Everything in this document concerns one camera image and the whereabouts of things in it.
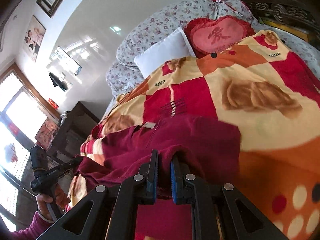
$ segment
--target red and yellow blanket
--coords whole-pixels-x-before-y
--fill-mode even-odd
[[[272,31],[221,53],[166,62],[94,128],[81,147],[103,164],[109,133],[188,113],[241,132],[236,186],[289,239],[307,239],[320,216],[320,82]],[[75,177],[71,206],[85,196]]]

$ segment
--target carved wooden headboard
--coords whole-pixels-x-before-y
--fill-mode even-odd
[[[242,0],[253,15],[275,19],[283,25],[299,27],[308,30],[315,37],[313,46],[320,49],[320,17],[317,11],[311,13],[302,0]]]

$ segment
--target label tag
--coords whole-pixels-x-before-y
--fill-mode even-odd
[[[155,122],[145,122],[142,127],[153,129],[156,126]]]

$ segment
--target blue gripper pad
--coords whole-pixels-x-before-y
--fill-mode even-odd
[[[176,176],[174,173],[174,167],[173,167],[173,162],[170,164],[170,173],[171,173],[171,194],[172,194],[172,199],[173,202],[176,204],[177,203],[177,182],[176,182]]]
[[[158,168],[155,169],[155,174],[153,175],[153,178],[153,203],[155,203],[157,199]]]

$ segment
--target black bracket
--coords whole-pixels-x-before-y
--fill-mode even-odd
[[[155,203],[157,174],[158,151],[153,150],[138,174],[110,188],[96,186],[38,240],[133,240],[138,205]]]
[[[56,184],[60,178],[67,175],[73,170],[73,168],[81,163],[82,157],[78,156],[67,163],[60,164],[50,170],[47,170],[47,153],[39,145],[36,145],[30,149],[30,158],[33,174],[35,176],[35,179],[30,184],[32,191],[36,194],[46,194],[54,199],[52,203],[47,204],[47,207],[52,219],[57,221],[64,213],[55,203]]]
[[[172,197],[191,204],[193,240],[288,240],[232,184],[210,185],[190,174],[177,156],[171,162]]]

